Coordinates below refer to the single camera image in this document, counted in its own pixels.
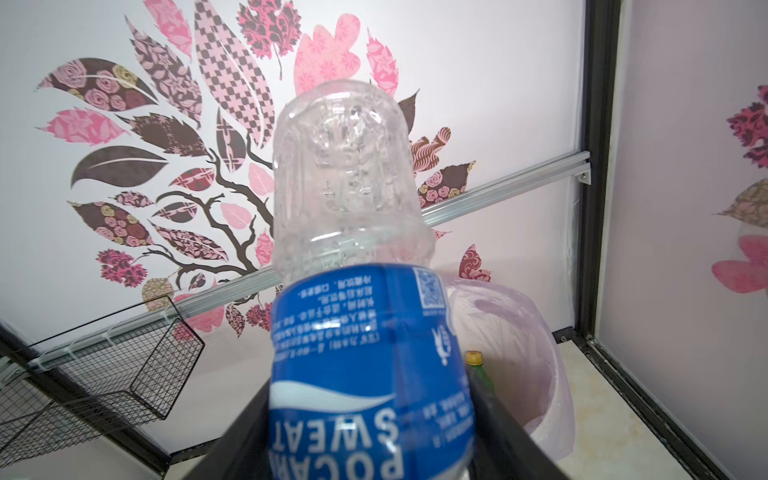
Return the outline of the Pocari Sweat blue bottle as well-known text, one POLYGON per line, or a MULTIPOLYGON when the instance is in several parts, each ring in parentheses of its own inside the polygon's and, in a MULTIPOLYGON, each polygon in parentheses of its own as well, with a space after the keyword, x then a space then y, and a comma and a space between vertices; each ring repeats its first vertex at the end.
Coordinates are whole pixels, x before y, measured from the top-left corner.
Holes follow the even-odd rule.
POLYGON ((412 176, 405 117, 383 90, 335 80, 281 113, 271 310, 269 462, 277 479, 458 479, 474 410, 412 176))

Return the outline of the green bottle yellow cap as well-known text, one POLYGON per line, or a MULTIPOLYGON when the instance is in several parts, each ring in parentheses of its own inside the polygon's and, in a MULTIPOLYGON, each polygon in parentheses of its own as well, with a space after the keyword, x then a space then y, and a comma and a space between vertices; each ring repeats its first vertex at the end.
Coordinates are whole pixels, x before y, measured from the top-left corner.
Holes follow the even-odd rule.
POLYGON ((478 391, 494 394, 494 382, 485 368, 483 354, 478 350, 467 350, 464 360, 471 385, 478 391))

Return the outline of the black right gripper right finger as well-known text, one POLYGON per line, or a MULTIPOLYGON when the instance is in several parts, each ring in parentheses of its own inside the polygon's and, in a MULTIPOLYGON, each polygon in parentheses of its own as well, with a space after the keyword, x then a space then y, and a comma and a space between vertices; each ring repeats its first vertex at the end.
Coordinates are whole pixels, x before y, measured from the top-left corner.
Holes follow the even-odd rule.
POLYGON ((475 412, 470 479, 566 480, 478 374, 468 374, 475 412))

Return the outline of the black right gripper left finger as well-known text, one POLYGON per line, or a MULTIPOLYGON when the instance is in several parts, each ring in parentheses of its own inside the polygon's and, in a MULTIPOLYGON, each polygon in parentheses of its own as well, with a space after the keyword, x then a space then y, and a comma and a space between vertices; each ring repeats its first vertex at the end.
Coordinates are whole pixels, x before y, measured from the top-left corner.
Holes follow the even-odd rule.
POLYGON ((204 455, 185 479, 272 479, 269 462, 270 381, 259 389, 225 434, 204 455))

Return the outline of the white bin pink liner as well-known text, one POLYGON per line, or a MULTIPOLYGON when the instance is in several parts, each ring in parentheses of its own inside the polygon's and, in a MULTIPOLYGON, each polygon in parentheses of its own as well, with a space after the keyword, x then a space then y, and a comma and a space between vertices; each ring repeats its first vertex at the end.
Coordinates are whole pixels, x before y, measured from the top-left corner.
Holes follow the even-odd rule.
POLYGON ((554 462, 575 445, 575 413, 555 338, 533 300, 510 287, 441 277, 462 352, 478 351, 496 396, 554 462))

